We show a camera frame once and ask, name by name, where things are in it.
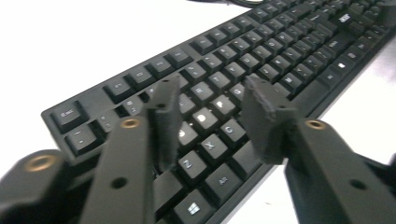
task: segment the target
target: screw hole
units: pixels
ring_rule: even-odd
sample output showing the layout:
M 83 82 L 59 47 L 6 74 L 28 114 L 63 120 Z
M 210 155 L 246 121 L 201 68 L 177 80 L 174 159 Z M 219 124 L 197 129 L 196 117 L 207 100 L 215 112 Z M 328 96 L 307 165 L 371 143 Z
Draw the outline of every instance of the screw hole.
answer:
M 361 182 L 361 181 L 359 181 L 357 179 L 352 179 L 352 180 L 349 181 L 349 183 L 355 189 L 361 189 L 361 190 L 367 189 L 367 186 L 363 182 Z
M 119 177 L 111 182 L 111 188 L 121 189 L 126 185 L 127 181 L 124 177 Z

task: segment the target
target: function key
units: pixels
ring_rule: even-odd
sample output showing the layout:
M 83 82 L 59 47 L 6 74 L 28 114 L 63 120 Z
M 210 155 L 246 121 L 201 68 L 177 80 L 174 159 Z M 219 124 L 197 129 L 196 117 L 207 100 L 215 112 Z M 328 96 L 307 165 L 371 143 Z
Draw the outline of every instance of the function key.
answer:
M 66 142 L 76 156 L 82 155 L 99 145 L 99 140 L 88 125 L 81 125 L 68 134 Z
M 131 69 L 125 78 L 130 81 L 138 90 L 142 90 L 155 81 L 155 78 L 144 67 L 136 67 Z
M 176 68 L 192 62 L 192 58 L 182 49 L 172 49 L 165 58 Z
M 195 189 L 174 208 L 174 213 L 180 223 L 205 223 L 215 213 L 215 209 Z
M 123 77 L 115 77 L 110 79 L 104 87 L 105 92 L 117 104 L 128 96 L 135 93 L 135 90 L 125 81 Z
M 243 33 L 253 29 L 254 27 L 253 24 L 245 17 L 237 18 L 234 23 L 242 30 Z
M 223 45 L 227 42 L 228 36 L 219 29 L 213 29 L 207 36 L 216 46 Z
M 202 35 L 196 37 L 192 41 L 191 45 L 202 55 L 208 53 L 210 50 L 215 48 L 215 44 L 213 44 L 212 41 Z
M 157 78 L 165 77 L 175 71 L 175 68 L 163 57 L 152 59 L 147 65 L 147 69 Z
M 51 116 L 61 133 L 67 133 L 88 119 L 79 102 L 59 105 L 54 108 Z
M 242 30 L 239 29 L 236 25 L 228 22 L 225 24 L 222 29 L 226 35 L 230 36 L 231 38 L 236 38 L 237 36 L 242 34 Z

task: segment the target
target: black keyboard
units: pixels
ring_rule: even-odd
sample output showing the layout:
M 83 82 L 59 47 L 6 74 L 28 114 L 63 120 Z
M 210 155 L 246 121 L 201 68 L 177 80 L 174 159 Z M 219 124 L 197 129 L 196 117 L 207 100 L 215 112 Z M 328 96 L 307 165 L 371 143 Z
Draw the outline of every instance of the black keyboard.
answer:
M 75 223 L 106 137 L 138 115 L 157 83 L 179 76 L 177 168 L 154 169 L 159 223 L 220 223 L 266 175 L 241 122 L 246 76 L 265 79 L 317 118 L 394 29 L 376 0 L 274 0 L 224 22 L 42 113 L 73 166 L 60 223 Z

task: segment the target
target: white surface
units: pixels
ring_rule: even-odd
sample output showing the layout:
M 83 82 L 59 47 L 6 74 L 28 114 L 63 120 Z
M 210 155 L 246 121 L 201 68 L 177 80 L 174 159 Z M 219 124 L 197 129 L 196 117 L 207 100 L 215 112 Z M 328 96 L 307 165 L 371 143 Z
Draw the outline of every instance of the white surface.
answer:
M 2 1 L 0 176 L 29 153 L 56 148 L 43 110 L 246 10 L 186 0 Z M 395 151 L 395 72 L 364 74 L 323 117 L 382 162 Z M 264 222 L 296 223 L 282 169 L 230 220 Z

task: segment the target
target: brass screw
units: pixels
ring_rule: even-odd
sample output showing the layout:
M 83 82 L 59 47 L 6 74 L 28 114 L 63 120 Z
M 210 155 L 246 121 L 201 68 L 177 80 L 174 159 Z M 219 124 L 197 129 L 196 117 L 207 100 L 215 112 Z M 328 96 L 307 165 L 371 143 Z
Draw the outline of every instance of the brass screw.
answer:
M 121 123 L 121 128 L 135 128 L 139 126 L 140 122 L 138 119 L 126 119 Z
M 316 130 L 324 130 L 326 128 L 326 124 L 318 120 L 307 120 L 305 124 L 306 126 Z
M 57 157 L 52 156 L 52 155 L 44 155 L 44 156 L 38 156 L 34 157 L 25 164 L 25 170 L 27 172 L 37 172 L 37 171 L 42 171 L 45 170 L 51 165 L 53 165 L 57 160 Z

